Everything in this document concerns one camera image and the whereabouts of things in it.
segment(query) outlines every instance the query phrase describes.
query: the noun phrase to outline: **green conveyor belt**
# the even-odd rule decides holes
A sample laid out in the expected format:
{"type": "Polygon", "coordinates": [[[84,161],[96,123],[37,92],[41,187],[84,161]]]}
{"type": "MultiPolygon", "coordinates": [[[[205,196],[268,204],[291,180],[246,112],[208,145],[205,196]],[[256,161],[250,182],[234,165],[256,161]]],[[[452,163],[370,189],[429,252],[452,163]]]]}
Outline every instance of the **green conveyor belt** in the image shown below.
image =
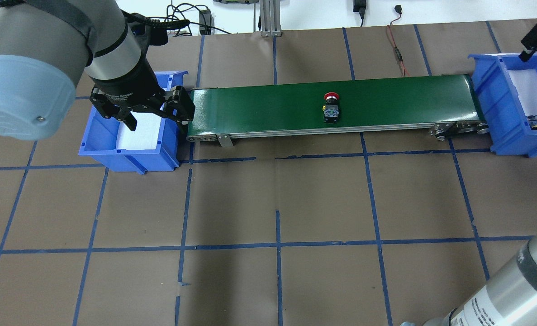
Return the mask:
{"type": "Polygon", "coordinates": [[[481,120],[469,76],[429,76],[195,89],[188,140],[430,127],[481,120]],[[323,122],[323,96],[340,95],[336,124],[323,122]]]}

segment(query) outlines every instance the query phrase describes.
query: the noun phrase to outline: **blue bin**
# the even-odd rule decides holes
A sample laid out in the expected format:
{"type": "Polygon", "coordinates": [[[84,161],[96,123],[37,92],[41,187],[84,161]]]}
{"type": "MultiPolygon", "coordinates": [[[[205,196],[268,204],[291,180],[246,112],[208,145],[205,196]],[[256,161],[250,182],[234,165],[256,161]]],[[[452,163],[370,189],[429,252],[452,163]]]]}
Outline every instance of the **blue bin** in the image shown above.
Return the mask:
{"type": "MultiPolygon", "coordinates": [[[[156,72],[158,84],[169,91],[176,85],[183,85],[188,72],[156,72]]],[[[115,118],[104,119],[92,107],[81,141],[80,156],[91,156],[112,171],[136,172],[174,171],[180,163],[176,159],[179,128],[175,121],[162,119],[160,122],[157,146],[154,150],[116,149],[120,122],[115,118]]]]}
{"type": "Polygon", "coordinates": [[[537,130],[531,130],[510,78],[511,70],[534,69],[537,54],[522,62],[518,54],[471,54],[475,72],[471,77],[498,155],[537,156],[537,130]]]}

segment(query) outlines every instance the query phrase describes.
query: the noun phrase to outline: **blue tape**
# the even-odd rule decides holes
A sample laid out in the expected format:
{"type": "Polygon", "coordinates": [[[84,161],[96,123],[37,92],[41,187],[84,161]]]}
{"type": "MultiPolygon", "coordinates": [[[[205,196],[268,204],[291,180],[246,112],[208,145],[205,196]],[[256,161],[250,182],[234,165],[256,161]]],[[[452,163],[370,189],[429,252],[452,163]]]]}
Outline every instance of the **blue tape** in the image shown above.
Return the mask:
{"type": "Polygon", "coordinates": [[[383,295],[385,297],[385,309],[387,313],[387,323],[389,326],[393,326],[393,318],[391,317],[391,305],[389,300],[389,288],[387,286],[387,276],[385,274],[385,260],[383,258],[383,243],[380,237],[379,221],[377,219],[376,205],[375,205],[375,194],[373,192],[373,184],[371,179],[371,169],[369,166],[369,158],[367,152],[367,144],[365,143],[365,138],[361,132],[361,146],[363,147],[363,157],[365,159],[365,172],[367,173],[367,186],[369,188],[369,197],[371,199],[371,211],[373,215],[373,224],[375,225],[375,240],[377,245],[377,251],[379,256],[379,268],[380,268],[380,279],[383,285],[383,295]]]}
{"type": "Polygon", "coordinates": [[[310,155],[291,155],[287,157],[277,157],[276,159],[300,159],[300,158],[331,158],[331,157],[360,157],[363,153],[347,153],[347,154],[310,154],[310,155]]]}
{"type": "Polygon", "coordinates": [[[386,156],[386,155],[417,155],[417,154],[449,154],[450,150],[425,150],[425,151],[379,151],[373,153],[367,153],[367,156],[386,156]]]}
{"type": "Polygon", "coordinates": [[[2,254],[73,254],[87,252],[87,248],[57,248],[57,249],[8,249],[2,254]]]}
{"type": "Polygon", "coordinates": [[[250,249],[250,248],[270,248],[277,246],[275,243],[258,244],[231,244],[231,245],[196,245],[193,250],[226,250],[226,249],[250,249]]]}
{"type": "Polygon", "coordinates": [[[34,167],[28,167],[30,170],[47,170],[47,169],[78,169],[78,168],[103,168],[104,165],[100,163],[91,164],[66,164],[66,165],[36,165],[34,167]]]}
{"type": "Polygon", "coordinates": [[[190,143],[190,157],[189,157],[189,163],[192,164],[194,162],[194,147],[196,146],[196,143],[192,142],[190,143]]]}
{"type": "Polygon", "coordinates": [[[74,168],[100,168],[103,164],[68,164],[68,165],[35,165],[30,167],[0,167],[0,171],[13,171],[13,170],[45,170],[45,169],[74,169],[74,168]]]}
{"type": "MultiPolygon", "coordinates": [[[[530,240],[533,235],[509,235],[499,237],[480,237],[480,241],[523,241],[530,240]]],[[[382,244],[436,244],[436,243],[467,243],[475,241],[473,238],[433,238],[433,239],[392,239],[381,240],[382,244]]],[[[288,243],[252,243],[228,245],[170,245],[170,246],[132,246],[92,248],[92,252],[144,252],[144,251],[178,251],[178,250],[225,250],[225,249],[252,249],[276,248],[295,246],[344,246],[344,245],[376,245],[376,240],[353,241],[299,241],[288,243]]],[[[87,252],[86,248],[56,248],[56,249],[6,249],[1,254],[69,254],[87,252]]]]}
{"type": "Polygon", "coordinates": [[[278,85],[278,73],[276,70],[276,37],[272,38],[272,69],[274,70],[274,80],[272,81],[273,85],[278,85]]]}
{"type": "Polygon", "coordinates": [[[194,159],[193,163],[243,162],[243,161],[254,161],[255,159],[256,157],[194,159]]]}
{"type": "Polygon", "coordinates": [[[86,254],[86,262],[84,262],[84,270],[81,274],[80,290],[77,293],[76,308],[73,313],[73,323],[72,326],[77,325],[77,319],[80,317],[80,307],[81,299],[84,295],[84,287],[86,287],[86,278],[87,272],[89,269],[89,260],[91,260],[91,253],[93,250],[93,241],[95,240],[95,233],[97,231],[97,217],[99,216],[101,210],[101,203],[103,202],[103,194],[105,193],[105,185],[107,184],[107,175],[109,174],[109,169],[105,168],[105,174],[103,174],[103,181],[101,182],[101,190],[99,192],[99,198],[97,198],[97,208],[95,211],[95,218],[93,219],[93,226],[91,229],[91,235],[89,236],[89,244],[86,254]]]}
{"type": "Polygon", "coordinates": [[[128,246],[123,248],[93,248],[92,252],[143,252],[143,251],[176,251],[182,250],[179,245],[165,246],[128,246]]]}
{"type": "Polygon", "coordinates": [[[485,153],[491,152],[490,149],[468,149],[468,150],[455,150],[455,153],[485,153]]]}
{"type": "Polygon", "coordinates": [[[355,70],[353,69],[353,58],[351,57],[351,47],[349,47],[349,38],[347,37],[347,29],[342,28],[343,37],[345,37],[345,47],[347,48],[347,57],[349,57],[349,68],[351,69],[351,80],[355,80],[355,70]]]}
{"type": "Polygon", "coordinates": [[[489,35],[491,36],[492,41],[494,42],[495,49],[498,50],[498,53],[502,53],[502,50],[499,48],[498,40],[495,38],[494,30],[491,28],[491,24],[489,24],[489,21],[485,21],[485,24],[487,25],[487,29],[489,31],[489,35]]]}
{"type": "Polygon", "coordinates": [[[283,309],[282,309],[282,258],[280,247],[280,211],[276,211],[276,275],[277,275],[277,302],[278,302],[278,326],[283,326],[283,309]]]}
{"type": "Polygon", "coordinates": [[[196,75],[196,87],[200,87],[200,76],[202,76],[202,57],[204,56],[204,38],[200,40],[200,54],[198,54],[198,74],[196,75]]]}
{"type": "Polygon", "coordinates": [[[419,42],[419,47],[421,48],[421,55],[423,55],[425,68],[427,68],[427,74],[429,76],[433,76],[433,74],[431,73],[431,68],[429,66],[429,61],[427,60],[427,54],[425,53],[425,47],[423,47],[423,41],[421,41],[421,35],[419,34],[419,29],[417,28],[417,24],[413,25],[413,28],[415,28],[415,35],[417,35],[417,41],[419,42]]]}
{"type": "MultiPolygon", "coordinates": [[[[182,224],[182,240],[181,240],[181,250],[180,250],[180,260],[178,262],[178,282],[182,282],[184,277],[184,257],[186,249],[186,235],[188,233],[188,213],[190,212],[190,189],[192,187],[192,169],[188,170],[188,180],[186,182],[186,199],[184,202],[184,222],[182,224]]],[[[180,319],[180,296],[176,297],[176,306],[175,306],[175,324],[179,322],[180,319]]]]}
{"type": "Polygon", "coordinates": [[[443,238],[443,239],[398,239],[382,240],[383,244],[443,244],[443,243],[469,243],[475,238],[443,238]]]}
{"type": "Polygon", "coordinates": [[[523,241],[530,240],[533,235],[511,235],[508,237],[480,237],[480,241],[523,241]]]}
{"type": "Polygon", "coordinates": [[[489,270],[487,268],[487,262],[485,261],[484,251],[483,251],[483,248],[481,247],[479,232],[477,231],[477,227],[474,224],[475,219],[473,217],[473,211],[471,210],[471,204],[469,203],[469,196],[467,195],[467,189],[465,188],[465,181],[463,181],[463,175],[461,173],[461,168],[459,167],[459,161],[457,159],[457,155],[455,154],[455,147],[451,139],[448,139],[448,142],[449,142],[450,149],[451,149],[451,155],[453,156],[455,169],[457,170],[459,186],[461,186],[461,192],[463,193],[463,200],[465,200],[465,206],[467,208],[467,215],[469,216],[469,221],[473,229],[473,236],[475,237],[475,244],[477,245],[477,251],[479,252],[479,255],[480,255],[481,266],[483,267],[483,270],[484,270],[485,279],[489,280],[489,270]]]}
{"type": "MultiPolygon", "coordinates": [[[[37,141],[33,142],[33,147],[31,147],[31,153],[29,154],[29,160],[27,161],[27,168],[31,165],[31,161],[33,161],[33,155],[35,155],[35,148],[37,148],[37,141]]],[[[25,172],[23,173],[23,178],[21,179],[21,183],[19,185],[19,189],[17,190],[17,196],[15,196],[15,200],[13,202],[13,208],[11,209],[11,213],[9,214],[9,219],[7,220],[5,232],[3,232],[3,237],[0,243],[0,259],[3,248],[5,247],[5,241],[7,240],[7,236],[9,235],[9,230],[11,228],[11,223],[13,222],[14,214],[17,211],[17,205],[19,204],[19,200],[21,198],[21,193],[23,192],[23,187],[25,186],[25,180],[27,179],[28,172],[29,170],[25,169],[25,172]]]]}
{"type": "Polygon", "coordinates": [[[174,308],[174,326],[178,326],[180,322],[180,296],[176,297],[176,305],[174,308]]]}
{"type": "MultiPolygon", "coordinates": [[[[188,233],[188,212],[190,210],[190,188],[192,187],[192,169],[188,171],[188,182],[186,184],[186,199],[184,202],[184,223],[182,224],[181,247],[186,246],[186,235],[188,233]]],[[[180,261],[178,264],[178,282],[182,281],[184,274],[184,254],[185,249],[180,250],[180,261]]]]}

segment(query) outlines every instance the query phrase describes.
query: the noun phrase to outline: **power adapter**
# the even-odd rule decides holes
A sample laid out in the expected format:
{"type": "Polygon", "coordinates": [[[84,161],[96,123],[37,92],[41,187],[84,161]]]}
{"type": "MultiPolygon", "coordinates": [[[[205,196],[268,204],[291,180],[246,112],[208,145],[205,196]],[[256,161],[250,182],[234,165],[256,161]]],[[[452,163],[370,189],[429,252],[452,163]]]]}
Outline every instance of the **power adapter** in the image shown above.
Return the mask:
{"type": "Polygon", "coordinates": [[[212,27],[214,27],[212,11],[209,9],[200,10],[200,35],[211,35],[212,27]]]}
{"type": "Polygon", "coordinates": [[[359,12],[361,8],[367,9],[367,0],[353,0],[353,12],[359,12]]]}
{"type": "Polygon", "coordinates": [[[367,0],[353,0],[353,12],[358,12],[361,17],[361,27],[365,21],[365,10],[367,10],[367,0]]]}

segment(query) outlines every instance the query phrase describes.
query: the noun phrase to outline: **red button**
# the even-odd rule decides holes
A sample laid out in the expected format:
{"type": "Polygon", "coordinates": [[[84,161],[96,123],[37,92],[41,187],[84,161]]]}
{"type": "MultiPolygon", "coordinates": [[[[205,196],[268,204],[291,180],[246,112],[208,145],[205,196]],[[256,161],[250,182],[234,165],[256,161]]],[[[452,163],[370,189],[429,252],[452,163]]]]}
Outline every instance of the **red button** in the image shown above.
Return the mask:
{"type": "Polygon", "coordinates": [[[339,95],[337,93],[335,93],[334,91],[329,91],[329,93],[326,93],[324,95],[324,99],[326,100],[328,97],[331,97],[331,96],[334,97],[335,99],[337,99],[337,101],[338,101],[339,95]]]}

